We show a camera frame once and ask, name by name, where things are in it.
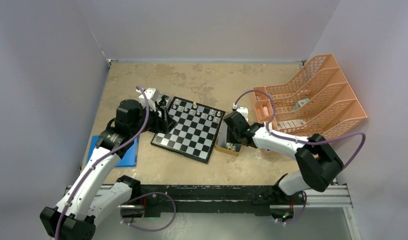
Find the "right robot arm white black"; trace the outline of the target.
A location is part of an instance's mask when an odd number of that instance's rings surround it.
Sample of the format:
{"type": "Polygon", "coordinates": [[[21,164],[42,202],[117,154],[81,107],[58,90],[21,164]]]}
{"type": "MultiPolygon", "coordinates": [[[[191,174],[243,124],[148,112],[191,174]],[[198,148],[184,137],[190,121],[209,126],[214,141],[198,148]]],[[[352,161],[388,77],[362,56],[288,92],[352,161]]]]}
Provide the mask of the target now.
{"type": "Polygon", "coordinates": [[[263,123],[249,124],[238,111],[227,114],[223,121],[232,134],[234,143],[256,149],[270,150],[296,160],[299,170],[286,174],[274,186],[272,196],[280,204],[292,195],[313,189],[324,192],[345,165],[325,138],[293,136],[267,129],[263,123]]]}

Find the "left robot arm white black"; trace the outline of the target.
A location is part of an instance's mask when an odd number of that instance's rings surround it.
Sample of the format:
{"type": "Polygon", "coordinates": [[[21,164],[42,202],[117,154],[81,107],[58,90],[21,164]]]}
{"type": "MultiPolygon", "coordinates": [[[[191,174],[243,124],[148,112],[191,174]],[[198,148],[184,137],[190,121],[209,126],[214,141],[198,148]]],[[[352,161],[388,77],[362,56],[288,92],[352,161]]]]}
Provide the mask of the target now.
{"type": "Polygon", "coordinates": [[[134,140],[143,132],[168,133],[175,122],[168,114],[167,101],[125,99],[116,109],[98,140],[85,168],[75,183],[54,207],[45,207],[39,215],[48,235],[55,240],[90,240],[97,226],[120,204],[164,196],[161,191],[145,192],[140,181],[123,175],[109,192],[97,197],[104,180],[120,162],[134,140]]]}

